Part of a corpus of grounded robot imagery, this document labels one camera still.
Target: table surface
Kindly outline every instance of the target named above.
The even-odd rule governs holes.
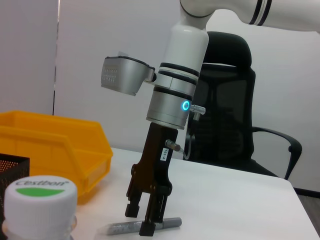
[[[141,153],[113,148],[110,173],[79,199],[74,240],[142,240],[139,233],[97,235],[110,223],[143,220],[149,195],[140,201],[138,218],[125,217],[131,167]],[[156,231],[154,240],[319,240],[291,184],[281,178],[172,159],[173,185],[165,218],[182,218],[180,228]]]

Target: yellow plastic bin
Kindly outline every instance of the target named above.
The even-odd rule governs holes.
[[[0,113],[0,153],[30,158],[30,176],[70,179],[78,196],[109,172],[113,156],[98,122],[22,111]]]

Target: black office chair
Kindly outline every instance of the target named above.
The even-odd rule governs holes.
[[[203,61],[192,103],[206,108],[194,136],[194,114],[190,113],[185,142],[189,161],[277,177],[251,159],[253,133],[267,132],[289,141],[291,152],[285,179],[294,169],[302,152],[301,144],[286,134],[252,127],[252,100],[256,74],[251,69],[251,52],[240,36],[208,32],[209,45]]]

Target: chair armrest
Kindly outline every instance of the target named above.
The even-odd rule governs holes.
[[[273,130],[262,128],[262,127],[255,127],[254,126],[254,127],[252,127],[252,132],[253,133],[266,132],[266,133],[278,135],[278,136],[286,139],[290,143],[289,152],[291,153],[291,157],[290,157],[288,169],[287,169],[285,177],[284,177],[284,179],[288,180],[292,170],[294,169],[295,165],[297,164],[297,162],[300,158],[300,155],[302,153],[302,145],[300,144],[300,142],[298,142],[293,137],[286,135],[284,133],[281,133],[278,131],[273,131]]]

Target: plastic bottle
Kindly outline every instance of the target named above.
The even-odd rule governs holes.
[[[72,240],[77,187],[63,177],[31,176],[5,190],[2,231],[8,240]]]

